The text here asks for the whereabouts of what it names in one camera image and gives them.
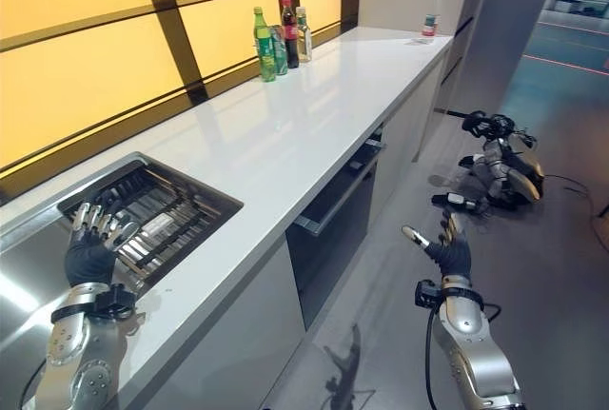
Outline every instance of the cable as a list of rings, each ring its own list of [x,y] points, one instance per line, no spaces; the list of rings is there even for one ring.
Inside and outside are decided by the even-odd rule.
[[[29,387],[31,386],[31,383],[34,381],[34,379],[36,378],[36,376],[40,373],[40,371],[42,370],[42,368],[45,366],[45,364],[47,363],[47,360],[44,359],[40,365],[36,368],[36,370],[34,371],[33,374],[31,374],[31,377],[29,377],[28,382],[26,383],[26,385],[23,388],[23,391],[21,392],[21,397],[19,398],[19,403],[17,406],[17,410],[22,410],[23,405],[25,403],[26,400],[26,395],[28,393]]]
[[[564,189],[568,189],[570,191],[573,191],[575,193],[581,194],[583,197],[585,197],[588,200],[588,205],[590,206],[590,215],[589,215],[589,225],[590,228],[592,229],[592,232],[594,233],[594,236],[597,238],[597,241],[599,242],[599,245],[602,247],[603,250],[605,250],[605,252],[609,253],[609,248],[607,247],[607,245],[605,245],[605,243],[602,241],[602,238],[599,235],[599,232],[597,231],[597,229],[594,226],[594,218],[595,218],[595,214],[594,214],[594,202],[592,201],[592,197],[590,196],[590,190],[588,189],[588,186],[584,185],[582,182],[579,182],[575,179],[572,179],[570,177],[565,177],[563,175],[556,175],[556,174],[548,174],[544,176],[545,178],[555,178],[555,179],[563,179],[566,180],[568,182],[571,182],[572,184],[578,185],[580,186],[583,191],[578,191],[576,189],[573,189],[569,186],[565,186]]]
[[[495,309],[495,313],[488,319],[488,322],[493,322],[501,314],[501,306],[498,303],[484,303],[484,306]]]
[[[434,317],[438,312],[438,305],[429,310],[429,318],[427,319],[427,334],[425,335],[425,389],[427,390],[427,399],[429,400],[429,406],[431,410],[438,410],[436,403],[434,402],[433,394],[431,393],[431,379],[429,378],[429,357],[431,353],[431,326],[434,321]]]

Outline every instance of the stainless steel sink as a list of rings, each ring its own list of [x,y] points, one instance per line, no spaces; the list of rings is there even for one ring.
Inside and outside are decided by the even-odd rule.
[[[15,408],[44,358],[50,313],[69,291],[64,274],[71,218],[90,193],[110,189],[118,215],[142,227],[120,250],[113,280],[138,297],[243,204],[142,154],[134,154],[10,225],[0,239],[0,408]]]

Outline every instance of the bottle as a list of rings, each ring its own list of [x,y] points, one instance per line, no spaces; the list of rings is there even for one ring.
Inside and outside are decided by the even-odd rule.
[[[282,0],[282,25],[284,25],[285,50],[287,51],[287,66],[298,67],[298,28],[296,16],[292,11],[292,0]]]
[[[254,8],[254,40],[260,61],[260,74],[265,82],[275,80],[275,57],[270,29],[266,25],[262,8]]]
[[[306,24],[306,8],[296,8],[296,21],[298,22],[298,59],[302,63],[311,61],[313,55],[313,42],[311,28]]]
[[[434,13],[425,15],[425,23],[422,27],[423,36],[435,36],[438,24],[440,23],[440,7],[442,0],[434,0]]]
[[[436,20],[434,23],[434,34],[438,33],[438,25],[440,24],[440,12],[442,11],[442,0],[434,0],[434,15]]]
[[[270,27],[270,35],[273,38],[273,52],[275,53],[275,73],[284,75],[287,73],[284,28],[281,25],[273,25]]]

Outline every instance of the white cabinet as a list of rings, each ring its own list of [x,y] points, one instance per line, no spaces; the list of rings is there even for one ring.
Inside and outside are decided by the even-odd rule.
[[[195,332],[183,345],[192,351],[146,410],[259,407],[305,333],[284,236],[268,254],[260,273],[208,332],[200,340]]]
[[[422,138],[433,112],[432,108],[440,82],[444,59],[422,79],[383,125],[385,150],[379,157],[372,191],[368,224],[371,225],[383,209],[398,182],[418,154]]]

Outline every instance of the white countertop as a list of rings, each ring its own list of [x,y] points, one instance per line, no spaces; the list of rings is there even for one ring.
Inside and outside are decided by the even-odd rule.
[[[120,370],[120,406],[159,372],[369,133],[440,60],[451,37],[358,27],[276,82],[259,78],[90,158],[0,207],[8,222],[139,151],[245,205],[138,301],[145,321]]]

